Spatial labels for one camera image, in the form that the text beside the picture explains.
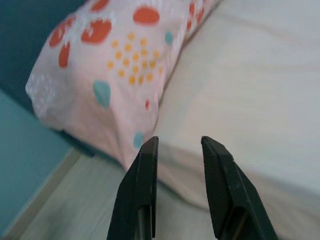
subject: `blue wall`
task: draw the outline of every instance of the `blue wall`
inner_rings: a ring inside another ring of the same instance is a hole
[[[0,236],[70,148],[0,91]]]

